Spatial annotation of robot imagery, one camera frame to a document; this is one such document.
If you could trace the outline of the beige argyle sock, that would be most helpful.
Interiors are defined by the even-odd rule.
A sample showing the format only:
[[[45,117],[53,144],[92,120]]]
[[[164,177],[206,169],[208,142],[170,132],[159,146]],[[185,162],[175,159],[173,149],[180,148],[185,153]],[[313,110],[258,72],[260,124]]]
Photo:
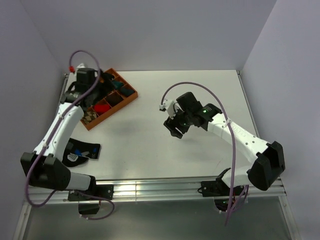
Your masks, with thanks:
[[[95,112],[87,111],[87,112],[84,113],[82,121],[84,122],[85,125],[88,125],[89,123],[91,123],[96,118],[97,118],[97,114]]]

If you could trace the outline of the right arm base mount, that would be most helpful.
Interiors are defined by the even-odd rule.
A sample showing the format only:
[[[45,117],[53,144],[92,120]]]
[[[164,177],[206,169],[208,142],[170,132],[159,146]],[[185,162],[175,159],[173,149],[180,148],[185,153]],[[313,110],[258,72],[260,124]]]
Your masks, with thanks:
[[[227,197],[226,199],[214,200],[214,204],[219,211],[226,212],[229,203],[230,188],[220,180],[202,181],[197,192],[202,197]]]

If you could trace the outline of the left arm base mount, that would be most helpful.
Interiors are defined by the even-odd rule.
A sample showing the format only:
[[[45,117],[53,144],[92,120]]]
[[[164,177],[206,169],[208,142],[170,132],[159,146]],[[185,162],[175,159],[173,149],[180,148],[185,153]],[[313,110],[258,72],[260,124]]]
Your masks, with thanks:
[[[115,210],[115,204],[112,202],[113,193],[113,184],[102,184],[97,185],[93,191],[69,191],[67,200],[78,202],[78,213],[81,217],[89,220],[102,220],[109,217]],[[111,210],[105,216],[98,217],[97,214],[102,209],[102,202],[108,202]]]

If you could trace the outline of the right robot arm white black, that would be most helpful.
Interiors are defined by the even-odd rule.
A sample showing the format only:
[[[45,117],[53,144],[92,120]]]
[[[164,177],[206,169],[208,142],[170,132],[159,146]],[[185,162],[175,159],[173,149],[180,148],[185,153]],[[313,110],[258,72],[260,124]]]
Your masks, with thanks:
[[[280,143],[269,143],[226,120],[220,108],[211,103],[203,106],[192,92],[181,95],[176,101],[165,99],[159,109],[168,113],[164,126],[171,136],[181,139],[191,126],[202,128],[235,146],[249,162],[248,166],[234,171],[226,168],[215,180],[202,182],[205,197],[225,196],[233,189],[239,194],[240,187],[245,185],[266,191],[286,168]]]

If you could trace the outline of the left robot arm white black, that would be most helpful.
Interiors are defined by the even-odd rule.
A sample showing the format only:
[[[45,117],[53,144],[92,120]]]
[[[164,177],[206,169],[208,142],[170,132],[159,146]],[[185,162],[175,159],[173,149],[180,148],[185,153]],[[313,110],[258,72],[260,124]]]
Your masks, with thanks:
[[[57,114],[32,152],[20,158],[26,185],[55,191],[77,190],[86,200],[96,197],[94,176],[71,172],[63,157],[71,134],[87,109],[115,89],[111,73],[92,68],[79,68],[75,81],[60,98]]]

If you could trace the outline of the red sock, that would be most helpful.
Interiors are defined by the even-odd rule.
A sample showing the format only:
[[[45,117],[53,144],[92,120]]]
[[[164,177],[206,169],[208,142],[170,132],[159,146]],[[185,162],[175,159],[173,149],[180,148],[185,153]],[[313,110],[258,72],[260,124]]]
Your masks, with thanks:
[[[108,104],[96,104],[93,106],[93,109],[97,114],[102,115],[108,112],[111,107]]]

